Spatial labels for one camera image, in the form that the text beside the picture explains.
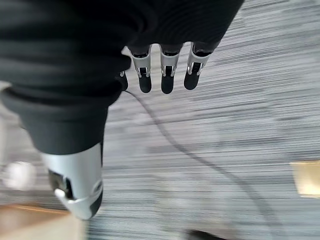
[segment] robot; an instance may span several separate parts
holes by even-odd
[[[184,86],[193,90],[243,0],[19,1],[0,22],[1,100],[17,113],[48,169],[57,198],[88,220],[103,197],[108,107],[128,88],[131,52],[143,93],[159,44],[161,90],[173,91],[181,48],[191,42]]]

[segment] gray carpet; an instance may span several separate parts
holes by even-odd
[[[103,203],[88,238],[182,240],[185,230],[198,229],[230,240],[318,240],[320,201],[297,194],[289,163],[320,159],[320,1],[247,0],[193,91],[183,87],[189,48],[171,94],[161,92],[156,45],[151,92],[140,92],[132,68],[129,90],[179,144],[250,183],[275,212],[277,236],[243,189],[170,145],[123,93],[109,111]],[[38,170],[32,191],[0,186],[1,203],[61,208],[17,119],[2,108],[0,117],[5,160],[30,161]]]

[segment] black cable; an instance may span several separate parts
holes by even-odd
[[[234,175],[231,172],[226,171],[223,167],[218,166],[214,163],[211,163],[204,158],[197,156],[196,154],[189,152],[184,146],[177,143],[177,141],[168,133],[168,131],[163,127],[162,123],[157,119],[156,115],[153,113],[153,111],[148,107],[147,104],[143,102],[142,99],[140,99],[138,96],[136,96],[134,93],[125,90],[124,92],[130,94],[132,97],[134,97],[141,106],[145,109],[145,111],[149,114],[154,124],[157,126],[161,134],[167,139],[167,141],[177,150],[179,150],[181,153],[187,155],[191,159],[216,170],[217,172],[223,174],[230,180],[232,180],[235,184],[237,184],[246,194],[248,197],[254,202],[254,205],[259,210],[260,214],[263,216],[266,224],[268,225],[268,228],[270,230],[270,234],[272,235],[272,239],[288,239],[287,235],[285,233],[283,225],[280,223],[278,217],[276,216],[274,210],[271,208],[271,206],[267,203],[267,201],[256,191],[254,190],[248,182],[241,179],[241,177],[238,177]]]

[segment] black shoe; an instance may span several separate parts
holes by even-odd
[[[205,231],[192,230],[188,233],[187,240],[227,240],[227,239],[214,236]]]

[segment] black sleeve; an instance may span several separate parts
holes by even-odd
[[[121,54],[157,25],[157,1],[0,0],[2,102],[19,114],[36,148],[72,154],[103,139],[121,93]]]

